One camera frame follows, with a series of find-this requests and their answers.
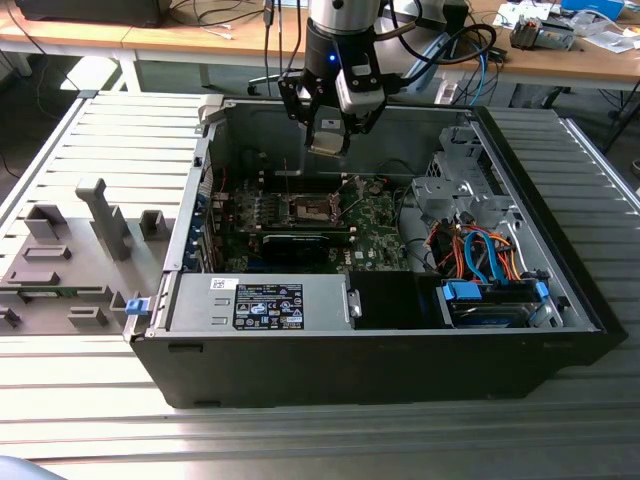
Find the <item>motherboard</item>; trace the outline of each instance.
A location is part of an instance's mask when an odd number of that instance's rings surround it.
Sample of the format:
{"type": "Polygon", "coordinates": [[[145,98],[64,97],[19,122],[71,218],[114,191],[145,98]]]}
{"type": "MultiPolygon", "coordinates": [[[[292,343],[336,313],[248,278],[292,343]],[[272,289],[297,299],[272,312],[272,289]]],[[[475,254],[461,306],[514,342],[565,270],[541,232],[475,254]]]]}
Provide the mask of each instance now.
{"type": "Polygon", "coordinates": [[[216,271],[346,273],[408,270],[383,180],[244,180],[213,195],[216,271]]]}

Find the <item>blue box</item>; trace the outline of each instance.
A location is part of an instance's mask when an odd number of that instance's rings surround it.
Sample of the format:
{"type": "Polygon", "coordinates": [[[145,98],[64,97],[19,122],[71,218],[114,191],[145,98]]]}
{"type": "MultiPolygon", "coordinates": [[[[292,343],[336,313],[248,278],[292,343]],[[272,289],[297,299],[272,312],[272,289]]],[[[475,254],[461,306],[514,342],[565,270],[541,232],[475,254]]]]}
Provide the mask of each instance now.
{"type": "Polygon", "coordinates": [[[607,18],[615,21],[622,8],[624,0],[562,0],[565,10],[595,10],[607,18]]]}

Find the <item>wire bundle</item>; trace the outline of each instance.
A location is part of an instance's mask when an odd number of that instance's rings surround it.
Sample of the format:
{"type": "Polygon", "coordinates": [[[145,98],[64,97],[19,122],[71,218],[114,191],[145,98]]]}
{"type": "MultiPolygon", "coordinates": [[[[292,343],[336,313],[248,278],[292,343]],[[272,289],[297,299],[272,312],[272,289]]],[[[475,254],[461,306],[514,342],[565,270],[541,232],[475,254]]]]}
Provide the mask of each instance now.
{"type": "Polygon", "coordinates": [[[497,232],[475,225],[437,223],[426,244],[434,257],[441,258],[435,270],[445,277],[488,283],[483,269],[489,267],[495,280],[503,283],[522,280],[515,245],[497,232]]]}

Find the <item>desk clutter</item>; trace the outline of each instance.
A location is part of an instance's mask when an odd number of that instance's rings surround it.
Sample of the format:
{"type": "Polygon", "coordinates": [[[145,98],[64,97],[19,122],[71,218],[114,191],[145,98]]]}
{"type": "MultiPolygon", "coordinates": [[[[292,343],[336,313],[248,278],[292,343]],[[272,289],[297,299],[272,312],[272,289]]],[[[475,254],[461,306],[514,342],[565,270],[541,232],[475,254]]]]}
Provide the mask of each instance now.
{"type": "Polygon", "coordinates": [[[624,8],[635,12],[640,6],[630,0],[562,0],[561,4],[522,0],[500,5],[493,25],[511,30],[511,46],[523,50],[570,50],[576,37],[584,37],[622,53],[640,48],[640,29],[616,23],[624,8]]]}

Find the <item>open computer chassis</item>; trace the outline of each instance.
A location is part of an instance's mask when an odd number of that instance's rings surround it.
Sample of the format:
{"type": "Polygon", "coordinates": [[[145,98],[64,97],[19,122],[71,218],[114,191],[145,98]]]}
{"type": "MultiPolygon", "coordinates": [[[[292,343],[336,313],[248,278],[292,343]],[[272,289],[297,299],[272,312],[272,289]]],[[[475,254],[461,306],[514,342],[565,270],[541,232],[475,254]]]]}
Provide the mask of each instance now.
{"type": "Polygon", "coordinates": [[[346,159],[307,152],[279,102],[205,115],[160,290],[125,328],[169,404],[522,397],[626,338],[489,110],[392,106],[346,159]]]}

